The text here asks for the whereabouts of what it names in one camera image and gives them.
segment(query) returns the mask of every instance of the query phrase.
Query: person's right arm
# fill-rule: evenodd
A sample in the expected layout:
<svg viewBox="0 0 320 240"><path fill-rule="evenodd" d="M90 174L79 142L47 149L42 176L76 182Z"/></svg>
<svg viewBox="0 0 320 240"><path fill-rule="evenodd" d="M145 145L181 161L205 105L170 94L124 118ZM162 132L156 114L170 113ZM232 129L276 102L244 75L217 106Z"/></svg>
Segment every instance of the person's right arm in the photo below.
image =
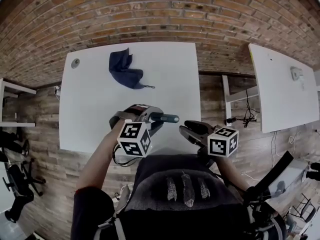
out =
<svg viewBox="0 0 320 240"><path fill-rule="evenodd" d="M232 184L236 185L239 189L242 189L244 191L246 191L250 187L250 185L241 177L240 172L237 170L230 159L224 157L215 157L214 160L222 177L226 178Z"/></svg>

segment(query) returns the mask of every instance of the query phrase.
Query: black t-shirt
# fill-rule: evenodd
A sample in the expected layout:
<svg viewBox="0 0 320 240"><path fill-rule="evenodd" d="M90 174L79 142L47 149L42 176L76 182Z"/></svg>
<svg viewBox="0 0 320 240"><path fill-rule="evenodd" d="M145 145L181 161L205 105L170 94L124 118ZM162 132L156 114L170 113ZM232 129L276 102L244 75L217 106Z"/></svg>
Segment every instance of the black t-shirt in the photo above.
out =
<svg viewBox="0 0 320 240"><path fill-rule="evenodd" d="M142 184L144 179L149 179L157 172L173 168L184 171L210 172L208 168L198 163L196 157L147 157L138 167L132 196L139 192L137 186ZM232 195L227 188L220 189L221 191L219 189L215 191L210 186L209 188L212 198L215 195ZM221 201L221 204L218 203L214 207L196 210L153 210L150 208L122 210L117 217L121 221L127 240L241 239L244 228L249 226L248 210L240 203L226 203ZM114 212L112 199L101 189L86 187L78 190L74 195L71 240L92 240L98 225L110 219ZM103 229L100 239L118 239L116 228L111 226Z"/></svg>

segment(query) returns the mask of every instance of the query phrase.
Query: wooden floor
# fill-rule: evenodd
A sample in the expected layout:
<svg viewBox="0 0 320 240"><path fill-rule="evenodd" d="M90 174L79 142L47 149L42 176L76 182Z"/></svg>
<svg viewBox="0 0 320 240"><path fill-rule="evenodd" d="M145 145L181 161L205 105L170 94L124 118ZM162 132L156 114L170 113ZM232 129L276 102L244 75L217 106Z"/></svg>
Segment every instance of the wooden floor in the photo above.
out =
<svg viewBox="0 0 320 240"><path fill-rule="evenodd" d="M202 120L212 125L223 125L225 111L221 77L200 75L199 81ZM229 85L230 92L235 93L255 86L256 81L250 78L230 77ZM250 105L259 110L259 100L256 97L250 99ZM234 102L232 115L243 118L246 109L246 100ZM24 137L30 142L30 158L36 159L35 174L45 178L47 182L43 187L44 195L35 196L34 201L26 205L19 222L24 230L29 232L35 230L47 240L67 240L70 238L76 182L90 154L59 149L59 101L53 88L42 89L36 95L23 94L17 99L8 98L3 109L3 120L14 120L15 113L21 118L20 121L28 120L36 123L36 127L23 129ZM242 122L237 121L233 126L239 130L239 146L231 158L242 173L255 179L263 178L272 168L272 149L272 152L279 156L286 150L293 151L288 138L294 136L296 127L282 130L277 134L275 151L275 147L271 147L274 134L262 133L259 122L250 123L244 128ZM320 136L312 131L313 128L320 129L320 123L299 127L301 136L295 143L296 157L320 152ZM7 154L11 161L23 159L16 153L7 151ZM274 155L275 163L280 159L278 155ZM113 197L122 186L134 181L136 169L137 164L123 168L111 163L103 190ZM242 177L251 185L257 183L246 175ZM311 195L316 191L316 187L316 181L308 180L297 185L294 195L283 203L277 203L277 208L280 212L285 211L301 191Z"/></svg>

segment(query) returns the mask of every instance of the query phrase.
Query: shirt sleeve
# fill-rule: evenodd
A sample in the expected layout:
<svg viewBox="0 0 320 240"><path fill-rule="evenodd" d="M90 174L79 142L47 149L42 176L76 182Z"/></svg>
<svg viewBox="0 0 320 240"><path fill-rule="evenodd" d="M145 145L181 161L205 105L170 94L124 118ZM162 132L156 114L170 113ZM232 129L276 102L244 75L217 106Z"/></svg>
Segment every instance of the shirt sleeve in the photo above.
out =
<svg viewBox="0 0 320 240"><path fill-rule="evenodd" d="M93 239L98 225L110 219L115 212L114 202L104 191L85 187L74 194L71 240Z"/></svg>

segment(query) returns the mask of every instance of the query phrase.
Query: small white box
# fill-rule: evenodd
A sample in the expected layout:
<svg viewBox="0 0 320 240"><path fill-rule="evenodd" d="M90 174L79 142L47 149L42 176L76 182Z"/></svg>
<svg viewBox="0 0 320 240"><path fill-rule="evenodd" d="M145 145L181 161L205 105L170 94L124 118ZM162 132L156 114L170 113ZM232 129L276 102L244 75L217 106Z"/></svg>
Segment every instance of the small white box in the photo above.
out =
<svg viewBox="0 0 320 240"><path fill-rule="evenodd" d="M146 122L125 120L117 141L130 157L146 157L152 149Z"/></svg>
<svg viewBox="0 0 320 240"><path fill-rule="evenodd" d="M227 158L238 149L238 140L239 131L224 126L208 136L208 155Z"/></svg>

